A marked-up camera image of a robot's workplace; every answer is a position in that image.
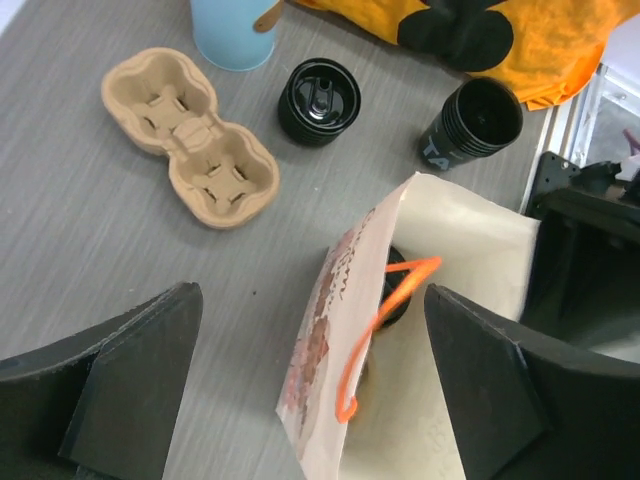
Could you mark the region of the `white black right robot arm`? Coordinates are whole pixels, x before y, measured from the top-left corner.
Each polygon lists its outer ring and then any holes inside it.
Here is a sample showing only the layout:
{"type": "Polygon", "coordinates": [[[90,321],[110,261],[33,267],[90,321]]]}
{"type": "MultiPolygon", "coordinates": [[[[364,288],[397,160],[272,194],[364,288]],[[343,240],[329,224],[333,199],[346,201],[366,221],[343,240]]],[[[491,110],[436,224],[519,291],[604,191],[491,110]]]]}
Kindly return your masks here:
{"type": "Polygon", "coordinates": [[[600,162],[542,156],[526,216],[538,221],[520,321],[622,358],[639,345],[639,180],[600,162]]]}

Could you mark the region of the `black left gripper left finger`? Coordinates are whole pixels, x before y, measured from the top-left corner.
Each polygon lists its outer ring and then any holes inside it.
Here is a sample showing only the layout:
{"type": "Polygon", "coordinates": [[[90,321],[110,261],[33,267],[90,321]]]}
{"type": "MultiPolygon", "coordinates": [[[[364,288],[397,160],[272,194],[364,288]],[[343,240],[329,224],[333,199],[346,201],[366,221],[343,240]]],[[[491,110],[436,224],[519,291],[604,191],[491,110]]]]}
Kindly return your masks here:
{"type": "Polygon", "coordinates": [[[162,478],[202,313],[182,282],[2,360],[2,478],[162,478]]]}

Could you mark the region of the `cream paper bag orange handles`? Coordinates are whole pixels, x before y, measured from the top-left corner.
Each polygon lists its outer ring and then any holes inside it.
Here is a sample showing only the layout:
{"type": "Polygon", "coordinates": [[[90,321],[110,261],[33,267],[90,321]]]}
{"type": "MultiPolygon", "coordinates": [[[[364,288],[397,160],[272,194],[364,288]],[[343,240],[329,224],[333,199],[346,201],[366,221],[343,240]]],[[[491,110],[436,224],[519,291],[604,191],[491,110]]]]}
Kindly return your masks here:
{"type": "Polygon", "coordinates": [[[327,254],[277,413],[308,479],[461,479],[423,288],[375,333],[388,253],[438,257],[431,276],[505,318],[523,307],[536,220],[457,184],[415,174],[327,254]]]}

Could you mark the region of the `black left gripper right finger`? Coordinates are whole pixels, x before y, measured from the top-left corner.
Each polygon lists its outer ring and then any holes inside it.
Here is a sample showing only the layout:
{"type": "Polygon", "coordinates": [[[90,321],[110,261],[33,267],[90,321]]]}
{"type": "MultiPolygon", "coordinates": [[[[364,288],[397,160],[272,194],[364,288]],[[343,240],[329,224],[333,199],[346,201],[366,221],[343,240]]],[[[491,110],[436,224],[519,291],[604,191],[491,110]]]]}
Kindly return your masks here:
{"type": "Polygon", "coordinates": [[[636,479],[639,366],[431,285],[424,311],[469,479],[636,479]]]}

